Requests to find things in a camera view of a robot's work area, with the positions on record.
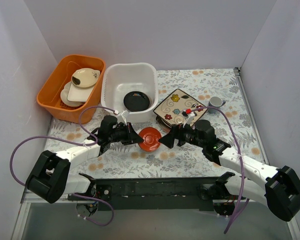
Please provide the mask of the white plastic bin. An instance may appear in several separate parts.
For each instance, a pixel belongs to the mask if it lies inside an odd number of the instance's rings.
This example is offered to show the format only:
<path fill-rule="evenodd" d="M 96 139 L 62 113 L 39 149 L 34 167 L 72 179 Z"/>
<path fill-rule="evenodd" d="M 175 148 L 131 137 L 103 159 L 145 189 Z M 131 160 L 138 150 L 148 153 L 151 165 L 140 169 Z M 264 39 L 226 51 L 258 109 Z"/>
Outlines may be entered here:
<path fill-rule="evenodd" d="M 130 92 L 141 92 L 149 98 L 149 107 L 129 112 L 127 121 L 144 123 L 154 117 L 159 101 L 157 70 L 149 63 L 117 63 L 109 66 L 103 76 L 100 104 L 118 112 L 125 111 L 124 97 Z"/>

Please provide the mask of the black round plate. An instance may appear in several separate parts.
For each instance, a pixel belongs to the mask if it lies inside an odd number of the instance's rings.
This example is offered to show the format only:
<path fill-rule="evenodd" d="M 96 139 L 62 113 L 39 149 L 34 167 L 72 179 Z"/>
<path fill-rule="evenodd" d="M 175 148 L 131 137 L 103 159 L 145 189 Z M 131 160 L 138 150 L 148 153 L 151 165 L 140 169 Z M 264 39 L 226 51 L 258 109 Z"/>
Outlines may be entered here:
<path fill-rule="evenodd" d="M 150 107 L 149 97 L 140 91 L 131 91 L 123 98 L 125 108 L 130 112 L 142 112 Z"/>

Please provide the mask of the pink bottom plate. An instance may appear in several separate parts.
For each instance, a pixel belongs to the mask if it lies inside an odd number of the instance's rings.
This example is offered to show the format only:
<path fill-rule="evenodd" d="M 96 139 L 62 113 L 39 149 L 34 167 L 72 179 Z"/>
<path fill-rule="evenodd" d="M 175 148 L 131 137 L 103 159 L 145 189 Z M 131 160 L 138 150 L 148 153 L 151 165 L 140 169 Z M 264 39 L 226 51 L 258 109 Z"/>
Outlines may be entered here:
<path fill-rule="evenodd" d="M 159 116 L 157 116 L 156 118 L 156 121 L 157 121 L 157 123 L 159 124 L 159 126 L 160 126 L 160 128 L 164 131 L 164 132 L 166 132 L 166 133 L 169 133 L 170 132 L 170 130 L 171 130 L 171 126 L 170 125 L 168 125 L 164 120 L 162 120 Z"/>

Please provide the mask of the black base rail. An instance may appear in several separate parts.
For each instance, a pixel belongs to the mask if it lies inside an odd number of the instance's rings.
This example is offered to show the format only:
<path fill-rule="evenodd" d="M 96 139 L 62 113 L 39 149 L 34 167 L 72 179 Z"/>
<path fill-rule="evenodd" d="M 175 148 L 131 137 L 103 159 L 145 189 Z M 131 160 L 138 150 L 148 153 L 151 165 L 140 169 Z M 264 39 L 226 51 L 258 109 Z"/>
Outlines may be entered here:
<path fill-rule="evenodd" d="M 212 211 L 214 202 L 233 205 L 237 195 L 222 177 L 96 179 L 85 197 L 109 203 L 115 210 Z"/>

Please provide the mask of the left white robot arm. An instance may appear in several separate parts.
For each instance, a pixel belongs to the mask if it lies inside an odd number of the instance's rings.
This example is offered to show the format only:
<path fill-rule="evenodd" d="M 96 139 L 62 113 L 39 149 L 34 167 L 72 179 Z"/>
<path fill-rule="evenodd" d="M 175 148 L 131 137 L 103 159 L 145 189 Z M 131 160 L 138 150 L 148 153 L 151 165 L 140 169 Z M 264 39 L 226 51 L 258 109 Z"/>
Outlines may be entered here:
<path fill-rule="evenodd" d="M 88 160 L 100 157 L 112 143 L 126 146 L 143 141 L 130 122 L 119 122 L 115 116 L 107 115 L 100 127 L 94 129 L 83 143 L 57 152 L 43 151 L 25 187 L 50 204 L 64 194 L 80 194 L 85 200 L 91 200 L 97 194 L 96 180 L 85 173 L 70 176 L 70 171 Z"/>

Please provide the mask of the red round saucer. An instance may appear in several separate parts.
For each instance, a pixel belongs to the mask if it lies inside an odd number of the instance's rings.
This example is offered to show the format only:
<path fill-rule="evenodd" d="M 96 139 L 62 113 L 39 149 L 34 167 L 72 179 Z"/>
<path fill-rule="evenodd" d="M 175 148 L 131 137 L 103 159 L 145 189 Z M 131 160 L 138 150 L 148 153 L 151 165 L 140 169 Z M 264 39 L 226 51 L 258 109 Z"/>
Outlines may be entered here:
<path fill-rule="evenodd" d="M 138 145 L 145 152 L 154 152 L 161 145 L 159 139 L 162 137 L 162 135 L 153 127 L 146 127 L 142 129 L 138 135 L 143 139 L 143 142 L 139 143 Z"/>

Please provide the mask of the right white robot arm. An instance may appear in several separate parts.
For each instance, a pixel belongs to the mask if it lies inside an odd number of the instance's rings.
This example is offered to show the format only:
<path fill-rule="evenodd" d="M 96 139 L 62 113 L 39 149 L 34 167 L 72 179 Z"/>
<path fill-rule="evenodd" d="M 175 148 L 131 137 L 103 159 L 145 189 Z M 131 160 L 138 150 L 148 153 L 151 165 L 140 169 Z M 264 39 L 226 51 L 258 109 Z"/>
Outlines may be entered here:
<path fill-rule="evenodd" d="M 174 125 L 159 139 L 168 148 L 188 143 L 202 149 L 206 159 L 230 169 L 204 194 L 212 199 L 242 196 L 259 202 L 279 219 L 289 222 L 300 210 L 300 179 L 289 166 L 282 168 L 261 163 L 238 153 L 234 147 L 217 138 L 215 129 L 207 120 L 199 120 L 195 127 Z"/>

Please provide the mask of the square floral ceramic plate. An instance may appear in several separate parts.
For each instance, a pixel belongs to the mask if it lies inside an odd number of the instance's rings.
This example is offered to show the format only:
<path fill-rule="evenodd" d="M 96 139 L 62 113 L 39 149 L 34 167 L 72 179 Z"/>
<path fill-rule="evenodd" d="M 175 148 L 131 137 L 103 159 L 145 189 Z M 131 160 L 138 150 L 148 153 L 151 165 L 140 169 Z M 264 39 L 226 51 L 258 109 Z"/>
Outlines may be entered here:
<path fill-rule="evenodd" d="M 172 125 L 183 124 L 186 117 L 183 112 L 187 109 L 203 108 L 204 105 L 194 97 L 177 88 L 168 95 L 153 110 L 154 114 L 161 118 L 169 127 Z"/>

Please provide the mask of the white square plate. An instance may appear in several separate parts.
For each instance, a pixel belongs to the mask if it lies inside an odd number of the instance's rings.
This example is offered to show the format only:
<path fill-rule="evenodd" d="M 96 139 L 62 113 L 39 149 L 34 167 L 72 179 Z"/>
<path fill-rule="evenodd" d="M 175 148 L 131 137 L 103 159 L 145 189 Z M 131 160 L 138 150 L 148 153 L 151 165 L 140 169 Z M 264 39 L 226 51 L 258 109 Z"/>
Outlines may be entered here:
<path fill-rule="evenodd" d="M 92 93 L 94 86 L 89 88 L 79 88 L 71 83 L 70 90 L 67 99 L 73 102 L 84 103 L 88 100 L 90 94 Z"/>

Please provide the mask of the grey mug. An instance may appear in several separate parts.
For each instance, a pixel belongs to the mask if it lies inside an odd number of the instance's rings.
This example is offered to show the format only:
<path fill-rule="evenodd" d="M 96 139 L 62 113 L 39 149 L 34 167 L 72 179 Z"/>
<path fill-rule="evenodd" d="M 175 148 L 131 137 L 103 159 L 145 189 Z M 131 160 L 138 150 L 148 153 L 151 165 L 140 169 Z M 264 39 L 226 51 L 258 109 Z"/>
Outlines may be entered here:
<path fill-rule="evenodd" d="M 208 102 L 208 113 L 215 114 L 218 112 L 217 109 L 220 109 L 225 103 L 226 101 L 222 100 L 220 97 L 212 96 Z"/>

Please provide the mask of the orange plastic bin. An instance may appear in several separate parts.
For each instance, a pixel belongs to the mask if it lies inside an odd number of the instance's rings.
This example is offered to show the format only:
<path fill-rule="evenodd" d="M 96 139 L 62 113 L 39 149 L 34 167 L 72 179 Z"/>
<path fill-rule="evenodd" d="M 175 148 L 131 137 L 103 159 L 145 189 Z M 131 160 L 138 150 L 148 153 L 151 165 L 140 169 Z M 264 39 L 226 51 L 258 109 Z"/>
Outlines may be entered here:
<path fill-rule="evenodd" d="M 54 118 L 71 123 L 88 123 L 101 101 L 106 63 L 93 56 L 64 57 L 36 97 L 37 103 Z"/>

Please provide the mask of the beige round plate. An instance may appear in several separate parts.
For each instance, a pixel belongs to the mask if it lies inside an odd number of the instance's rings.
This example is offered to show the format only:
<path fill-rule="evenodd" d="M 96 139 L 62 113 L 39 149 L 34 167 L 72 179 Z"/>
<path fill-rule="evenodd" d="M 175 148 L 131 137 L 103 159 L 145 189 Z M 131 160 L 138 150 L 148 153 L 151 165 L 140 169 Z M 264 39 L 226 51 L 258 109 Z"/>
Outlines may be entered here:
<path fill-rule="evenodd" d="M 79 89 L 88 89 L 93 87 L 101 72 L 92 68 L 81 68 L 75 71 L 71 76 L 73 85 Z"/>

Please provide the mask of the white scalloped plate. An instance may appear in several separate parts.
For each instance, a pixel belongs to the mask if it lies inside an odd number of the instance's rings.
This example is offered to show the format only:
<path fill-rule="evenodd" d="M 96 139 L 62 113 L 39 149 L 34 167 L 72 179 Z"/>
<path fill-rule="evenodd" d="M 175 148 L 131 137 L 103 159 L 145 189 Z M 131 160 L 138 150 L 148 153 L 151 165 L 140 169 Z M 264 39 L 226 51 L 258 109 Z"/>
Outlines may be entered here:
<path fill-rule="evenodd" d="M 69 107 L 73 107 L 73 108 L 79 107 L 79 106 L 83 105 L 84 103 L 68 100 L 68 94 L 69 94 L 71 85 L 72 85 L 71 82 L 68 82 L 67 84 L 65 84 L 63 90 L 60 92 L 60 99 L 65 105 L 67 105 Z"/>

